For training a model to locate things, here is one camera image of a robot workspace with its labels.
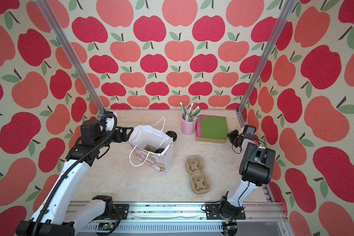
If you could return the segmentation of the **green napkin stack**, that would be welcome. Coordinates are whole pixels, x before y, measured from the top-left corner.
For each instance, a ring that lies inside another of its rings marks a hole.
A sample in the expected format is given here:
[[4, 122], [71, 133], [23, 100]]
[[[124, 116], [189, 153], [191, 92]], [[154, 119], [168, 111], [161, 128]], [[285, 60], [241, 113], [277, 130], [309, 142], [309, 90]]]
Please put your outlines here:
[[225, 140], [229, 133], [227, 119], [226, 117], [202, 117], [200, 131], [202, 138]]

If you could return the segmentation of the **cartoon animal gift bag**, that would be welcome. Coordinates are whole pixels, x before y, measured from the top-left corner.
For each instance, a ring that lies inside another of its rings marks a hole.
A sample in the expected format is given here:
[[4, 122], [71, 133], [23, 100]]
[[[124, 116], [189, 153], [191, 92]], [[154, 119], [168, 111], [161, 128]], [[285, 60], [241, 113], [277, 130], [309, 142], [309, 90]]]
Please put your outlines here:
[[134, 127], [128, 140], [132, 166], [146, 165], [163, 175], [168, 174], [175, 161], [174, 139], [165, 133], [164, 127], [164, 117], [153, 125]]

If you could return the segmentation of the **black cup lid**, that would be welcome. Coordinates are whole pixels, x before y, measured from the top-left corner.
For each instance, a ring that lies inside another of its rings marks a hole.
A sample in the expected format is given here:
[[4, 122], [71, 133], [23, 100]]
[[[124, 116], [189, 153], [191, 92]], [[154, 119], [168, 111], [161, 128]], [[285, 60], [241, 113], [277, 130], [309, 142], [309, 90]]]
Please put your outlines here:
[[166, 135], [168, 135], [169, 137], [171, 137], [173, 139], [173, 142], [175, 142], [177, 140], [177, 133], [174, 131], [167, 131]]
[[154, 151], [156, 154], [161, 154], [165, 149], [164, 148], [158, 148]]

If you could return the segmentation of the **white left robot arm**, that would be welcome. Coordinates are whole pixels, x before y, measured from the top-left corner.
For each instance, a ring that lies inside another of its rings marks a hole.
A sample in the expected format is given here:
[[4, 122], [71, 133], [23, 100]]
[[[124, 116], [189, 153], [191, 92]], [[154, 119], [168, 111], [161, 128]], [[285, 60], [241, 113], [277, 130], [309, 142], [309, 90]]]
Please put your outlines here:
[[100, 149], [111, 143], [122, 143], [133, 132], [131, 127], [117, 126], [113, 113], [100, 120], [88, 120], [80, 127], [81, 136], [67, 154], [63, 170], [47, 197], [30, 220], [21, 221], [16, 228], [19, 236], [74, 236], [92, 221], [122, 216], [116, 210], [112, 197], [97, 195], [72, 217], [65, 214], [84, 175], [95, 160], [103, 157]]

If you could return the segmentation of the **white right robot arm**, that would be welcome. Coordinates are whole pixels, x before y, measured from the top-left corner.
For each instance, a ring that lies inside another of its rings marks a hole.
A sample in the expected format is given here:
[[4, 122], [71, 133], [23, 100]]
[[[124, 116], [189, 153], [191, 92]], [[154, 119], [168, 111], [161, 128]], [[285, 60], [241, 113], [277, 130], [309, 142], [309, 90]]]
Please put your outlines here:
[[239, 168], [241, 180], [221, 199], [220, 216], [233, 220], [242, 216], [244, 201], [250, 193], [272, 178], [276, 152], [254, 141], [256, 128], [245, 125], [241, 132], [234, 130], [227, 137], [233, 147], [241, 148], [243, 158]]

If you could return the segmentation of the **pink utensil holder cup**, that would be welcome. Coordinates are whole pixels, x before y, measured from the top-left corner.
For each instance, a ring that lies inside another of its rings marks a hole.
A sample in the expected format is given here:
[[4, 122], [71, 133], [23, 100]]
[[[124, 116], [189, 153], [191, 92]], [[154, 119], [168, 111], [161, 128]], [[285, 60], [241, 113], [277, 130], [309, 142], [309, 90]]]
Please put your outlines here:
[[184, 135], [193, 135], [196, 133], [197, 121], [186, 121], [184, 114], [182, 114], [181, 130]]

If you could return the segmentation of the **cutlery in pink holder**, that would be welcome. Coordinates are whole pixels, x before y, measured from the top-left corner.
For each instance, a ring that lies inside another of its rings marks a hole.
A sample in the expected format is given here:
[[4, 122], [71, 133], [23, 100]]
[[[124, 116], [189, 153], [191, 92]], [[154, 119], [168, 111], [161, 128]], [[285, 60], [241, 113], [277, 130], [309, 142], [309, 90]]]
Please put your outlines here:
[[183, 109], [183, 121], [194, 122], [201, 114], [201, 108], [198, 103], [191, 103], [189, 107], [185, 107], [182, 102], [180, 102], [180, 105]]

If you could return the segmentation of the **cardboard two-cup carrier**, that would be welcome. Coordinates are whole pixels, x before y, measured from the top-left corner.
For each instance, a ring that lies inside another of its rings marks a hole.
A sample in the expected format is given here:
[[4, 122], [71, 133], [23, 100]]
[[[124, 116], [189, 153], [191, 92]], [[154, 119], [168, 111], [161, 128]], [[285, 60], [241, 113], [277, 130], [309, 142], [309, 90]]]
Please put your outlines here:
[[189, 156], [185, 160], [187, 172], [191, 175], [190, 186], [192, 191], [197, 194], [206, 194], [211, 190], [211, 182], [205, 173], [204, 160], [199, 155]]

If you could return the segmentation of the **right aluminium frame post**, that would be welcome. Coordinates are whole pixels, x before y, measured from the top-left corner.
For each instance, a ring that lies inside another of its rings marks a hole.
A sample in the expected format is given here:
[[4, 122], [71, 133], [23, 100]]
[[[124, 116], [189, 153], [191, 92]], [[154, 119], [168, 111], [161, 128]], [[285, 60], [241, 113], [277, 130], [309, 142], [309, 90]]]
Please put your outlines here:
[[242, 96], [240, 105], [236, 111], [238, 117], [240, 117], [247, 102], [249, 101], [253, 89], [255, 88], [255, 84], [257, 80], [261, 77], [261, 73], [268, 61], [268, 57], [272, 53], [272, 50], [276, 48], [276, 42], [280, 37], [280, 34], [282, 33], [284, 26], [286, 25], [286, 22], [291, 14], [291, 11], [293, 10], [293, 7], [295, 6], [295, 4], [298, 3], [298, 1], [291, 0], [291, 1], [284, 1], [284, 3], [285, 4], [282, 6], [281, 12], [279, 14], [279, 17], [276, 20], [273, 30], [271, 31], [269, 40], [266, 42], [265, 48], [255, 68], [255, 72], [253, 72], [253, 75], [250, 78], [250, 82], [248, 83], [245, 94]]

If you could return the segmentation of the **aluminium frame post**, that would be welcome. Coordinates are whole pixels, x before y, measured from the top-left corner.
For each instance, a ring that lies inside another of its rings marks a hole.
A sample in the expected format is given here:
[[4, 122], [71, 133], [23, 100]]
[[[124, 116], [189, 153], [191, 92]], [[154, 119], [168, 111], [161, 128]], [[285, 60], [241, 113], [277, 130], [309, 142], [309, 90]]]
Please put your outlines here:
[[45, 20], [49, 24], [50, 28], [52, 29], [53, 33], [55, 34], [56, 39], [60, 42], [75, 72], [81, 79], [90, 98], [92, 99], [95, 106], [97, 107], [98, 112], [101, 114], [103, 111], [105, 111], [103, 103], [99, 95], [97, 94], [88, 74], [85, 72], [77, 53], [75, 52], [73, 46], [71, 45], [70, 41], [66, 37], [64, 30], [61, 24], [59, 23], [56, 14], [53, 12], [51, 8], [51, 5], [49, 4], [48, 1], [45, 0], [35, 1], [35, 2], [38, 5], [40, 11], [42, 12], [42, 15], [44, 16]]
[[279, 14], [279, 17], [276, 20], [273, 30], [271, 31], [269, 40], [266, 42], [265, 48], [255, 68], [255, 72], [253, 72], [253, 75], [250, 78], [250, 82], [248, 83], [245, 94], [242, 96], [240, 105], [236, 111], [238, 117], [240, 117], [247, 102], [249, 101], [253, 89], [255, 88], [255, 84], [257, 80], [261, 77], [261, 73], [268, 61], [268, 57], [272, 53], [272, 50], [276, 48], [276, 42], [280, 37], [280, 34], [282, 33], [284, 26], [286, 25], [286, 22], [291, 14], [291, 11], [293, 10], [293, 7], [295, 6], [295, 4], [298, 3], [298, 1], [291, 0], [291, 1], [284, 1], [284, 3], [285, 4], [282, 6], [281, 12]]

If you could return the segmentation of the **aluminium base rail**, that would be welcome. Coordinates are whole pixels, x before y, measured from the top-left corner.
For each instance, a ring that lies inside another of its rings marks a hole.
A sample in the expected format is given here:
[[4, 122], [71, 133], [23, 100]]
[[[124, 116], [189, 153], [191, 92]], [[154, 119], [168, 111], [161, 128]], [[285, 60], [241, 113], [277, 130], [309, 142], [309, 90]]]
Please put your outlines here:
[[233, 219], [223, 219], [216, 205], [203, 202], [115, 202], [123, 219], [88, 223], [80, 236], [292, 236], [281, 204], [247, 202]]

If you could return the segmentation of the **left aluminium frame post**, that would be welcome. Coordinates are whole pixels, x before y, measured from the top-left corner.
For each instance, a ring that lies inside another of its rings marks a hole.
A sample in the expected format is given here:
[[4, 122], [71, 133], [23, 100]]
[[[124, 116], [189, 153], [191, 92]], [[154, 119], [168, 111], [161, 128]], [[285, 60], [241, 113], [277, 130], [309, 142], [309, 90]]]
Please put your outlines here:
[[40, 11], [42, 12], [42, 15], [44, 16], [45, 20], [49, 24], [50, 28], [52, 29], [53, 33], [55, 34], [56, 39], [60, 42], [75, 72], [81, 79], [90, 98], [92, 99], [95, 106], [97, 107], [98, 112], [101, 114], [103, 111], [105, 111], [103, 103], [99, 95], [97, 94], [88, 74], [85, 72], [77, 53], [75, 52], [73, 46], [71, 45], [70, 41], [66, 37], [64, 30], [61, 24], [59, 23], [56, 14], [53, 12], [51, 8], [51, 5], [49, 4], [48, 1], [45, 0], [35, 1], [35, 2], [38, 5]]

